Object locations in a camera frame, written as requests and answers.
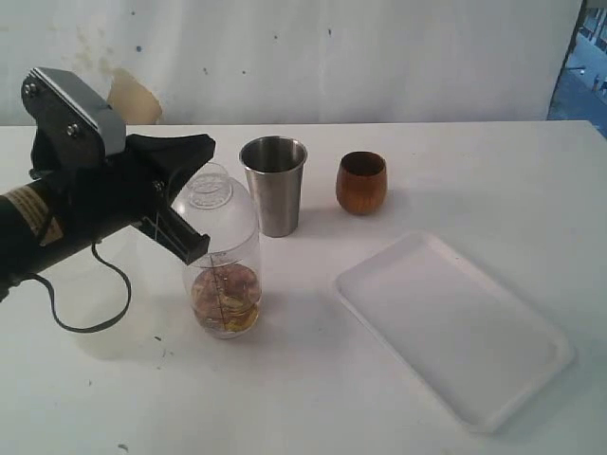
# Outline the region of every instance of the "clear plastic bottle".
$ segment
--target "clear plastic bottle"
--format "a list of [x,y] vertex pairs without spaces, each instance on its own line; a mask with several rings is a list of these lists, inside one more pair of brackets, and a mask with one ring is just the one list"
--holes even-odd
[[247,189],[208,163],[173,207],[211,236],[209,252],[183,272],[196,320],[215,337],[242,335],[257,320],[262,297],[259,224]]

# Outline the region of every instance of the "black cable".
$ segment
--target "black cable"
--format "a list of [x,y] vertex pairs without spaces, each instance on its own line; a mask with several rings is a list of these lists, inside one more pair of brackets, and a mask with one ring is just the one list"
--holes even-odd
[[40,275],[35,274],[35,273],[27,273],[23,276],[23,281],[34,280],[36,282],[41,283],[46,288],[46,290],[48,291],[48,296],[50,297],[50,311],[53,315],[53,318],[55,319],[55,322],[57,322],[57,324],[59,324],[59,326],[61,328],[66,329],[68,332],[74,332],[77,334],[94,334],[95,332],[100,332],[101,330],[109,329],[111,326],[116,324],[119,320],[124,318],[124,315],[126,315],[126,312],[129,309],[129,305],[131,304],[132,289],[131,289],[131,281],[129,280],[129,277],[127,277],[126,274],[122,270],[117,268],[115,265],[110,264],[107,261],[105,261],[104,259],[102,259],[101,256],[99,255],[99,253],[97,252],[97,247],[95,244],[91,245],[91,252],[93,253],[93,256],[95,257],[95,259],[97,261],[99,261],[106,267],[111,268],[112,270],[114,270],[116,273],[118,273],[120,275],[120,277],[124,280],[124,283],[126,284],[126,293],[127,293],[126,305],[124,305],[124,308],[122,309],[122,311],[120,311],[113,318],[110,318],[100,324],[93,325],[92,327],[80,328],[80,327],[72,327],[67,324],[64,324],[57,316],[57,310],[55,308],[55,289],[53,288],[53,285],[51,284],[51,282],[49,280],[47,280],[46,278],[43,278]]

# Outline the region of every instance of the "white table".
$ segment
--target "white table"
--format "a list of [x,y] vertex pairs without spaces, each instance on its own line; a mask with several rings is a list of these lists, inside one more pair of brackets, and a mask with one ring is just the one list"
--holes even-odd
[[[120,453],[118,444],[131,455],[604,453],[607,142],[590,124],[132,131],[206,132],[215,160],[241,181],[247,141],[300,139],[309,152],[300,226],[262,238],[263,315],[232,341],[202,333],[179,264],[142,236],[152,297],[138,308],[156,322],[122,358],[81,349],[38,284],[12,289],[0,304],[0,453]],[[33,133],[0,128],[0,191],[28,181]],[[353,150],[386,157],[390,193],[377,215],[350,216],[335,200],[339,158]],[[518,291],[576,347],[573,366],[498,434],[468,434],[328,292],[332,277],[417,228]]]

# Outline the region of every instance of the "robotic arm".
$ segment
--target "robotic arm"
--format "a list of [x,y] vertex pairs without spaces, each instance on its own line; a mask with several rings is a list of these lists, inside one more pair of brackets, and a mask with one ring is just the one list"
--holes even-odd
[[210,137],[126,136],[120,116],[69,71],[32,69],[22,99],[38,126],[34,181],[0,195],[0,300],[25,277],[128,225],[185,264],[206,254],[209,236],[171,204],[212,158]]

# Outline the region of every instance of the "screw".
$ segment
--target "screw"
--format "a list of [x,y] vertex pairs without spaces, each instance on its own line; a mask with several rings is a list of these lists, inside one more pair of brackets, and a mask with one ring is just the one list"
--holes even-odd
[[80,127],[76,123],[72,123],[71,125],[67,125],[65,132],[70,137],[76,137],[80,132]]
[[23,93],[26,94],[26,96],[28,97],[34,97],[36,95],[36,92],[38,91],[38,87],[36,86],[35,83],[26,83],[23,86]]

